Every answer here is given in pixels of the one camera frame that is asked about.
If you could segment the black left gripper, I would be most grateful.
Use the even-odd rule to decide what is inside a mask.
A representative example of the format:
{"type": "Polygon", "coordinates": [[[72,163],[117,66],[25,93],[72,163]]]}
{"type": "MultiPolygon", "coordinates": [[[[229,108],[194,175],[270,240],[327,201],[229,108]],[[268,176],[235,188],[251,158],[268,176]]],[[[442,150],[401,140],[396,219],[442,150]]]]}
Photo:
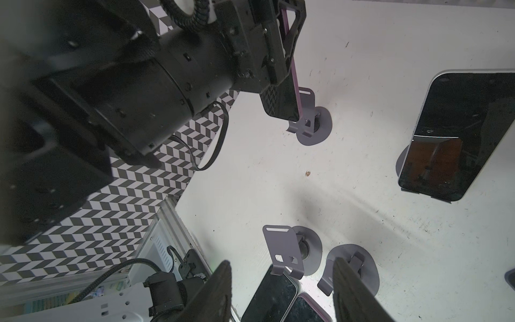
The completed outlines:
{"type": "Polygon", "coordinates": [[[214,1],[213,9],[236,65],[231,90],[260,94],[282,83],[307,18],[305,1],[214,1]],[[287,12],[295,14],[292,25],[287,12]]]}

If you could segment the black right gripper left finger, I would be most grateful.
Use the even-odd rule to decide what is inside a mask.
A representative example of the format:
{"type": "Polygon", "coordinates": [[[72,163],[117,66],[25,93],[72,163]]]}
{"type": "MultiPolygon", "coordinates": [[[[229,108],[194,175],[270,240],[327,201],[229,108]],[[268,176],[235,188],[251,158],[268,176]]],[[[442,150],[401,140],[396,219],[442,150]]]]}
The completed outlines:
{"type": "Polygon", "coordinates": [[[231,265],[229,261],[224,260],[185,310],[173,321],[229,321],[231,319],[231,290],[231,265]]]}

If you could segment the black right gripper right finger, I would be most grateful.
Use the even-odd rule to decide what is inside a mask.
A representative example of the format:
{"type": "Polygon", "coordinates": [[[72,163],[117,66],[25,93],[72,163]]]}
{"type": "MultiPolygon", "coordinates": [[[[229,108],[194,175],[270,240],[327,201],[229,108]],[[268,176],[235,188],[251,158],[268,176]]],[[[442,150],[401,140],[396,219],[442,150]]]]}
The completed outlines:
{"type": "Polygon", "coordinates": [[[333,265],[333,302],[337,321],[394,321],[343,258],[333,265]]]}

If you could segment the purple phone stand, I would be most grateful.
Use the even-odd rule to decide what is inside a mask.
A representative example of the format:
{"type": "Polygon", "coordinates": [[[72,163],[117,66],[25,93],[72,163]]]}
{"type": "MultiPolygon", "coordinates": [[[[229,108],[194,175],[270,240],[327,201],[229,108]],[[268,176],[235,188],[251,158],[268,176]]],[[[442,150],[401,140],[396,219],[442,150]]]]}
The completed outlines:
{"type": "Polygon", "coordinates": [[[285,315],[284,322],[331,322],[329,314],[307,293],[301,293],[285,315]]]}

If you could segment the black phone stand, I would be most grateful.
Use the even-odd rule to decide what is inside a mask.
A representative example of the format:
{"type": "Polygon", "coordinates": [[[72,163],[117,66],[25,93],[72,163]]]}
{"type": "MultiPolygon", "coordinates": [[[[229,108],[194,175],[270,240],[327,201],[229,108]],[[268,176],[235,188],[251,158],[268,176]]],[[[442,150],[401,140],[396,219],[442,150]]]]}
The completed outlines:
{"type": "Polygon", "coordinates": [[[280,322],[294,303],[299,288],[287,275],[273,275],[272,266],[265,273],[254,293],[242,322],[280,322]]]}

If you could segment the phone reflecting pattern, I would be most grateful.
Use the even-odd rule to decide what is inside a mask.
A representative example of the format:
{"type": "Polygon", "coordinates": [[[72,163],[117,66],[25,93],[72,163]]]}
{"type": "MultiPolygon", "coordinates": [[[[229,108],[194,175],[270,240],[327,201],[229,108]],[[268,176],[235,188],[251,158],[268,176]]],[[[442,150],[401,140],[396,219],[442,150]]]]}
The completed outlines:
{"type": "MultiPolygon", "coordinates": [[[[295,20],[293,12],[287,12],[288,24],[295,20]]],[[[293,75],[293,59],[286,60],[280,34],[277,1],[267,5],[258,13],[264,18],[260,24],[259,35],[265,41],[266,55],[262,59],[262,67],[266,88],[260,93],[265,112],[278,119],[297,122],[300,117],[298,106],[299,90],[293,75]]]]}

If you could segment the black phone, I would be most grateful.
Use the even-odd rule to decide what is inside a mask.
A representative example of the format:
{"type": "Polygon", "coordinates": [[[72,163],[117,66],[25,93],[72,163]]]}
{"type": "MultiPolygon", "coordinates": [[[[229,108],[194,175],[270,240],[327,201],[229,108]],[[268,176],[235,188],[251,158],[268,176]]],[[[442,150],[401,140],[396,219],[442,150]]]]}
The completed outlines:
{"type": "Polygon", "coordinates": [[[404,192],[463,198],[514,123],[514,70],[446,70],[425,95],[396,163],[404,192]]]}

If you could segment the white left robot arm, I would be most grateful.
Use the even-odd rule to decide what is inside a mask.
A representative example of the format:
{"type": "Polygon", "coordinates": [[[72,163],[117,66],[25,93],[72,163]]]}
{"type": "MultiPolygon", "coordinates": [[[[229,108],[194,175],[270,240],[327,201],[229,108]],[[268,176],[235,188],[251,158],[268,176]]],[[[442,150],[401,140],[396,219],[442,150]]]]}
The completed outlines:
{"type": "Polygon", "coordinates": [[[226,91],[296,121],[304,1],[1,2],[1,243],[27,244],[112,183],[110,154],[158,148],[226,91]]]}

